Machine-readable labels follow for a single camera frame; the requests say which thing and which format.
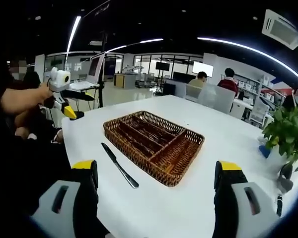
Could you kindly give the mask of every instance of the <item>butter knife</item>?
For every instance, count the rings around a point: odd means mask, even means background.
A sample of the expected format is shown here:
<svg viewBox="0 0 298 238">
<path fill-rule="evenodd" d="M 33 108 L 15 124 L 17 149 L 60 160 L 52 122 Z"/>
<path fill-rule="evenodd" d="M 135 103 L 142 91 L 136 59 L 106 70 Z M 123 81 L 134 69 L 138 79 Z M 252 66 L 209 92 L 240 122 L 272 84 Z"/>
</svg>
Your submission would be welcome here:
<svg viewBox="0 0 298 238">
<path fill-rule="evenodd" d="M 122 173 L 124 178 L 127 180 L 127 182 L 130 184 L 132 188 L 138 188 L 139 184 L 120 166 L 120 164 L 117 162 L 116 156 L 114 153 L 109 149 L 109 147 L 105 143 L 101 143 L 104 150 L 108 154 L 108 156 L 111 158 L 111 160 L 114 162 L 114 164 L 117 166 L 119 171 Z"/>
</svg>

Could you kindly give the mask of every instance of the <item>person's hand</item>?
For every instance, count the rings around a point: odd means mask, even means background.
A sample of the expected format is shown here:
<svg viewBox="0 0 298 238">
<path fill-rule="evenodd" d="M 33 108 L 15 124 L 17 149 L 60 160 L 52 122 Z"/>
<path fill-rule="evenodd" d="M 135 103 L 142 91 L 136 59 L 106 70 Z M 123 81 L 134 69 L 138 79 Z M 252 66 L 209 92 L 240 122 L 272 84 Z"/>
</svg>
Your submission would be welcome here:
<svg viewBox="0 0 298 238">
<path fill-rule="evenodd" d="M 15 130 L 15 135 L 20 136 L 23 140 L 27 139 L 29 136 L 29 130 L 23 126 L 18 127 Z"/>
<path fill-rule="evenodd" d="M 44 100 L 52 97 L 53 92 L 49 89 L 49 87 L 46 85 L 46 83 L 41 83 L 39 88 L 39 95 L 41 97 L 41 102 L 44 102 Z"/>
<path fill-rule="evenodd" d="M 63 143 L 64 141 L 64 138 L 63 138 L 63 130 L 59 130 L 57 133 L 56 133 L 56 139 L 55 139 L 57 142 L 59 143 Z"/>
</svg>

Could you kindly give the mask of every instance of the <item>white flower pot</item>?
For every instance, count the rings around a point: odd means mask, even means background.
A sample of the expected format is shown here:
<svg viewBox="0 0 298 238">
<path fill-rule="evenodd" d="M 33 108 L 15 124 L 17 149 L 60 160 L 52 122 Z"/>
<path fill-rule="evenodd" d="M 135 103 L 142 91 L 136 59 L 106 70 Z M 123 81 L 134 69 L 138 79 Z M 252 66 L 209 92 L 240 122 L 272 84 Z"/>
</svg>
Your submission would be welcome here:
<svg viewBox="0 0 298 238">
<path fill-rule="evenodd" d="M 279 145 L 273 147 L 268 158 L 266 159 L 267 169 L 270 173 L 276 175 L 282 166 L 287 162 L 287 155 L 284 153 L 282 156 L 279 154 Z"/>
</svg>

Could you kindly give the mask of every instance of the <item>black ceiling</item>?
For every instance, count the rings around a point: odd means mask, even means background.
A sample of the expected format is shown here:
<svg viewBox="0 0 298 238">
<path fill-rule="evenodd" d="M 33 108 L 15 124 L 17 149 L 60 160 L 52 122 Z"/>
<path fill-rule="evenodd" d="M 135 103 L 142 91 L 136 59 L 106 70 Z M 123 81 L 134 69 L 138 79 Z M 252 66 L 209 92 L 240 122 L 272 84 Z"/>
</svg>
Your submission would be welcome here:
<svg viewBox="0 0 298 238">
<path fill-rule="evenodd" d="M 104 2 L 106 0 L 18 3 L 6 11 L 9 21 L 3 35 L 7 57 L 26 57 L 27 61 L 33 62 L 35 55 L 66 51 L 75 17 L 80 15 L 82 20 L 71 51 L 101 50 L 101 47 L 88 43 L 101 41 L 103 32 L 108 35 L 107 50 L 141 40 L 163 38 L 163 42 L 138 44 L 119 52 L 213 53 L 255 66 L 290 85 L 298 82 L 284 68 L 263 56 L 234 46 L 197 40 L 201 36 L 241 43 L 278 58 L 298 72 L 298 47 L 292 51 L 261 34 L 265 9 L 276 11 L 298 27 L 298 7 L 297 10 L 284 10 L 269 5 L 255 6 L 254 3 L 223 5 L 189 0 L 182 3 L 170 0 L 110 0 L 98 7 Z"/>
</svg>

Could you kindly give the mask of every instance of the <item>air conditioner vent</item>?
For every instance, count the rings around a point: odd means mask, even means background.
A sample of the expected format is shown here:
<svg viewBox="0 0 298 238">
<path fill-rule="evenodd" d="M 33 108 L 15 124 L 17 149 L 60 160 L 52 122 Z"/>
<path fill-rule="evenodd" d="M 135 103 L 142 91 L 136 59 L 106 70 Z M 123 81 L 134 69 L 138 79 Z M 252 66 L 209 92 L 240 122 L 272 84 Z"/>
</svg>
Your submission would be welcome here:
<svg viewBox="0 0 298 238">
<path fill-rule="evenodd" d="M 292 50 L 298 46 L 298 31 L 294 25 L 268 9 L 266 10 L 262 33 Z"/>
</svg>

